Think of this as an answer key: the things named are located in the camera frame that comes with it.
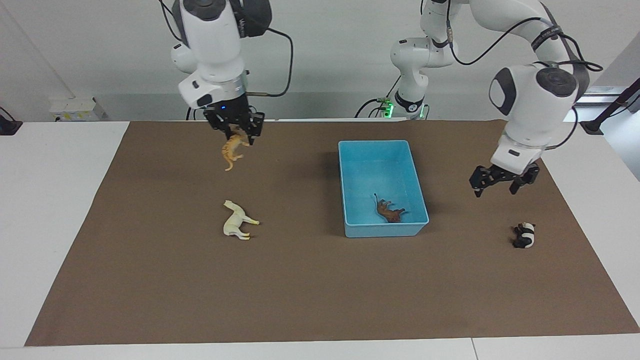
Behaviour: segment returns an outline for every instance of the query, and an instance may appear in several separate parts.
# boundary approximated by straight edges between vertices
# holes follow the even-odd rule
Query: white toy horse
[[[260,222],[246,216],[246,214],[244,213],[244,210],[240,206],[234,204],[229,200],[225,201],[225,207],[233,210],[234,212],[233,215],[231,215],[231,217],[227,220],[227,222],[225,222],[225,226],[223,228],[225,235],[227,236],[235,235],[240,240],[249,240],[251,234],[243,233],[240,230],[240,225],[242,225],[243,222],[248,222],[249,224],[254,224],[254,225],[260,225]]]

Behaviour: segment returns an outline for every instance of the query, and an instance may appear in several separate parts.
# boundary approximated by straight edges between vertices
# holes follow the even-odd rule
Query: table
[[[640,334],[22,348],[127,126],[126,122],[27,123],[17,135],[0,138],[0,183],[10,189],[0,202],[0,359],[472,360],[640,355]],[[564,124],[558,139],[569,129],[570,124]],[[604,138],[582,131],[543,159],[637,321],[640,243],[634,225],[640,215],[640,183]],[[610,236],[628,240],[614,243]]]

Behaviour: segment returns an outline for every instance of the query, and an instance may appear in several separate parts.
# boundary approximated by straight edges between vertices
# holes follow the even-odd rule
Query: brown toy horse
[[[398,210],[390,210],[387,206],[391,205],[390,201],[386,201],[385,199],[378,200],[378,194],[373,194],[376,197],[376,203],[378,204],[378,214],[382,215],[387,219],[387,222],[400,222],[400,214],[404,213],[406,210],[398,209]]]

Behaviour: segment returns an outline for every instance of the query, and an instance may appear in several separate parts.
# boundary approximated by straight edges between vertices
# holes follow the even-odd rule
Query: black mount
[[[516,175],[496,165],[492,165],[490,168],[478,166],[469,178],[469,183],[476,192],[476,197],[480,197],[484,189],[489,186],[503,181],[512,181],[509,191],[515,195],[521,187],[533,184],[538,173],[540,173],[540,167],[536,163],[531,163],[522,175]]]
[[[9,121],[0,115],[0,135],[15,135],[22,126],[22,121]]]
[[[254,137],[262,134],[264,113],[252,113],[246,95],[209,105],[204,116],[214,130],[227,136],[227,140],[234,134],[231,125],[239,126],[246,133],[250,145],[253,145]]]
[[[424,103],[424,98],[422,98],[419,101],[416,102],[411,102],[409,100],[404,100],[401,96],[400,96],[400,91],[396,91],[396,102],[398,103],[398,105],[402,106],[404,108],[404,110],[408,113],[415,113],[416,111],[418,111],[420,109],[420,107],[422,106],[422,104]]]
[[[611,117],[611,115],[618,110],[625,102],[629,101],[635,94],[640,92],[640,78],[638,78],[630,87],[620,94],[620,96],[611,103],[597,118],[592,121],[581,121],[580,125],[589,135],[604,135],[600,126],[605,120]]]

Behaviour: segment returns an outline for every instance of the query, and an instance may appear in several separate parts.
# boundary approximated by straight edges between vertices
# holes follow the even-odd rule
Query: metal stand
[[[589,135],[604,135],[600,130],[600,126],[605,120],[607,120],[611,114],[623,106],[631,97],[640,91],[640,78],[636,80],[630,87],[620,94],[620,96],[609,105],[597,118],[592,121],[581,121],[580,125],[584,131]]]

